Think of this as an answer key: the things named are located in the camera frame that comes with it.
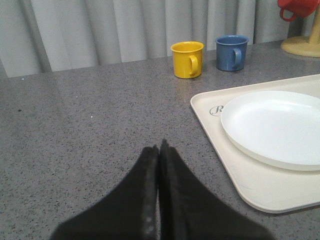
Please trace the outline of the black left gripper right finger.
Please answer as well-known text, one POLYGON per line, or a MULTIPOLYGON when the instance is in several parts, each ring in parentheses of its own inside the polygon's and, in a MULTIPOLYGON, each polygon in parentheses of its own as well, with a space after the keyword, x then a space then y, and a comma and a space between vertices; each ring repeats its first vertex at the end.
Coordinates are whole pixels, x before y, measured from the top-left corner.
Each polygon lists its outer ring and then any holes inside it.
POLYGON ((162 240, 271 240, 263 226, 211 193, 163 140, 159 153, 162 240))

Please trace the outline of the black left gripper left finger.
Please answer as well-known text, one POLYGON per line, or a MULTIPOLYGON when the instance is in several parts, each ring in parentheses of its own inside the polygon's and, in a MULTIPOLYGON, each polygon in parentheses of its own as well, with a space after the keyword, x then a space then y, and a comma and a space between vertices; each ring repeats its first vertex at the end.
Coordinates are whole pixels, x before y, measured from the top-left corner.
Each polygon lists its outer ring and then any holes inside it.
POLYGON ((61 223, 53 240, 154 240, 158 148, 145 147, 125 178, 103 199, 61 223))

